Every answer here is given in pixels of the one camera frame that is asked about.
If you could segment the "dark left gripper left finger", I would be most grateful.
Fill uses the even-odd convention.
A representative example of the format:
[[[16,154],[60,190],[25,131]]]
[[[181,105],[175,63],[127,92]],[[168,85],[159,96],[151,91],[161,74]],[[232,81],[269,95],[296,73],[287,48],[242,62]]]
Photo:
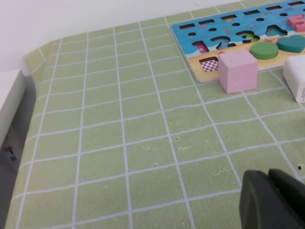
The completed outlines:
[[[239,203],[243,229],[303,229],[301,221],[289,210],[268,173],[244,172]]]

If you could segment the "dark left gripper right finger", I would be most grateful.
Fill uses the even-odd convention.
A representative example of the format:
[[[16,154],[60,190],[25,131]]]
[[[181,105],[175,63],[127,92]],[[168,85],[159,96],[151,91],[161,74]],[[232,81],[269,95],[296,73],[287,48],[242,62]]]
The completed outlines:
[[[268,176],[278,189],[289,210],[293,212],[299,220],[305,220],[305,185],[290,174],[271,168]]]

